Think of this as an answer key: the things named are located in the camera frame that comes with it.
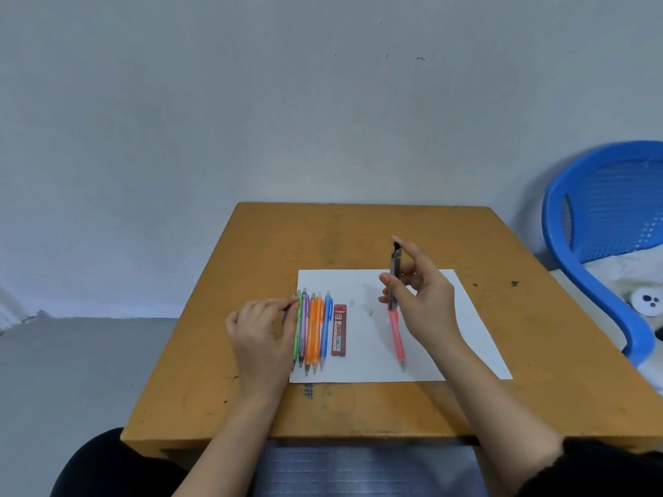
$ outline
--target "person's left hand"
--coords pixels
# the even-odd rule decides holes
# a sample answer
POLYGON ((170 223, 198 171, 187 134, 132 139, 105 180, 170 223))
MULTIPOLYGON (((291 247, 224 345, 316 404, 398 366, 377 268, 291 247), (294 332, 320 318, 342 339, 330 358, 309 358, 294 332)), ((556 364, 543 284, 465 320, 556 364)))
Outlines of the person's left hand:
POLYGON ((299 299, 272 298, 246 303, 225 321, 239 371, 240 394, 249 398, 280 400, 292 370, 292 352, 299 299), (283 334, 272 323, 287 309, 283 334))

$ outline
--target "painted wall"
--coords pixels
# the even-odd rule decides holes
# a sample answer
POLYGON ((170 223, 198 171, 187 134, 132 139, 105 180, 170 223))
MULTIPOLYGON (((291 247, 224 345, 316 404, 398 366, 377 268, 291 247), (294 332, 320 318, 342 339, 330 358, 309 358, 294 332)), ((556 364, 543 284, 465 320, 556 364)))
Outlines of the painted wall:
POLYGON ((237 201, 490 205, 663 138, 663 0, 0 0, 0 283, 177 316, 237 201))

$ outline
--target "white round object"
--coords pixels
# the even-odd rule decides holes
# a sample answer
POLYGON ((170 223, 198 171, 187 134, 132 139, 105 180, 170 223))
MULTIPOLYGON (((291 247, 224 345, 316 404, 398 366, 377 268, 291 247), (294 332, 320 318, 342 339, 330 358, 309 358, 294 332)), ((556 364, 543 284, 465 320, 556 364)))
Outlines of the white round object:
POLYGON ((661 288, 638 288, 631 293, 631 307, 646 317, 663 314, 663 290, 661 288))

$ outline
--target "forearm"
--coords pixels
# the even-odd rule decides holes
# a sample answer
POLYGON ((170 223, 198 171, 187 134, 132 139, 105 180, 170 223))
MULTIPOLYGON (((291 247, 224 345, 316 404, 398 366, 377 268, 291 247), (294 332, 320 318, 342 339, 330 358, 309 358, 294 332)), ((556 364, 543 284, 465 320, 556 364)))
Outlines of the forearm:
POLYGON ((278 400, 239 398, 174 497, 246 495, 278 400))
POLYGON ((562 437, 536 417, 461 339, 431 352, 503 483, 517 492, 562 453, 562 437))

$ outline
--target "black pants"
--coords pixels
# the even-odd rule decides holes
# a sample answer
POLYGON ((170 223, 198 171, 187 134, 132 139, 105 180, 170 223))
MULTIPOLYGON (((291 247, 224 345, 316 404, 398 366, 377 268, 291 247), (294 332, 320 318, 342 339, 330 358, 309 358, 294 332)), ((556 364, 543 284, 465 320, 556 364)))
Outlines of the black pants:
POLYGON ((50 497, 170 497, 187 472, 137 454, 120 441, 121 432, 121 427, 106 431, 74 453, 50 497))

